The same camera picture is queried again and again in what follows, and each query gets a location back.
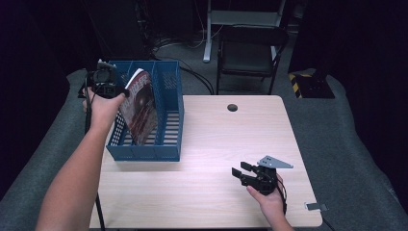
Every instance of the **human hand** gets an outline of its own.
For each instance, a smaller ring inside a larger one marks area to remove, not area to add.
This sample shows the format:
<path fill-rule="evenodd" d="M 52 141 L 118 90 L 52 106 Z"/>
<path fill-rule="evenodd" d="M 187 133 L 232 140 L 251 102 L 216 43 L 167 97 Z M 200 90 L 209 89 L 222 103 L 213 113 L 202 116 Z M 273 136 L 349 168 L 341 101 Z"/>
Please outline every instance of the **human hand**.
<path fill-rule="evenodd" d="M 106 99 L 95 94 L 91 88 L 88 88 L 88 96 L 92 109 L 90 129 L 103 129 L 104 131 L 109 131 L 114 123 L 120 104 L 122 104 L 126 98 L 125 94 L 122 93 L 115 98 Z M 83 105 L 84 111 L 86 111 L 87 100 L 84 100 Z"/>
<path fill-rule="evenodd" d="M 281 192 L 283 191 L 283 179 L 279 174 L 276 174 L 279 181 L 278 186 Z M 261 211 L 268 220 L 273 230 L 293 230 L 285 218 L 283 212 L 284 203 L 282 196 L 277 189 L 268 195 L 263 195 L 256 191 L 253 187 L 247 186 L 248 192 L 256 199 L 261 207 Z"/>

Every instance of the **book cover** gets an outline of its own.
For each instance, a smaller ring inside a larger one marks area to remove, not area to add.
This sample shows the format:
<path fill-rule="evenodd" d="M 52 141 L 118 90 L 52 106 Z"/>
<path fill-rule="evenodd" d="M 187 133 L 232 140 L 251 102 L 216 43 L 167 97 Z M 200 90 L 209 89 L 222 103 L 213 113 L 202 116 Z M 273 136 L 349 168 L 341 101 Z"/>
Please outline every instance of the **book cover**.
<path fill-rule="evenodd" d="M 139 68 L 125 88 L 129 90 L 129 97 L 120 105 L 119 111 L 135 145 L 141 145 L 157 127 L 157 111 L 150 74 Z"/>

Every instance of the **gray triangular piece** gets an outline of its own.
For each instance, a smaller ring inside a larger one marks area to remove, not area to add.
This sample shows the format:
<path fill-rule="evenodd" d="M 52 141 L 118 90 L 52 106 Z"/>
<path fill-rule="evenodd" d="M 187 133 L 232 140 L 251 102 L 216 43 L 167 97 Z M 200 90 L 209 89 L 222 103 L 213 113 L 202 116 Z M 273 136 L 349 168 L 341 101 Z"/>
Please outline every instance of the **gray triangular piece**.
<path fill-rule="evenodd" d="M 262 158 L 259 162 L 258 162 L 259 166 L 262 167 L 269 167 L 269 168 L 293 168 L 292 165 L 289 165 L 288 163 L 279 161 L 273 157 L 270 156 L 266 156 L 264 158 Z"/>

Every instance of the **blue crate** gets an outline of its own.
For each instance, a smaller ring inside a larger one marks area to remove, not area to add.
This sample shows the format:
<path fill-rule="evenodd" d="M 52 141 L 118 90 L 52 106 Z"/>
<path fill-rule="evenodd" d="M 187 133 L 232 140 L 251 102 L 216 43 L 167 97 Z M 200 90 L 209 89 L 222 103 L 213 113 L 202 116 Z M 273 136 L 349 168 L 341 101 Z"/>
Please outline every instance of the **blue crate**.
<path fill-rule="evenodd" d="M 142 68 L 152 77 L 158 126 L 144 145 L 134 145 L 121 114 L 115 119 L 107 148 L 115 161 L 178 162 L 184 120 L 184 103 L 178 62 L 111 61 L 116 65 L 116 84 L 126 86 Z"/>

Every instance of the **chair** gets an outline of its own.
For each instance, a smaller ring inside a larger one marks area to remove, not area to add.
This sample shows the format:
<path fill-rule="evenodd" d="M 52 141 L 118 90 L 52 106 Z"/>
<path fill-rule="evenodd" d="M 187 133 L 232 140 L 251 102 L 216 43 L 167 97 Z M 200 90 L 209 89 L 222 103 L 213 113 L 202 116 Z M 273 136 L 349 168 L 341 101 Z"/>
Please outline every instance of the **chair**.
<path fill-rule="evenodd" d="M 281 53 L 289 36 L 279 27 L 229 25 L 219 35 L 217 88 L 221 74 L 271 78 L 268 94 L 272 93 Z"/>

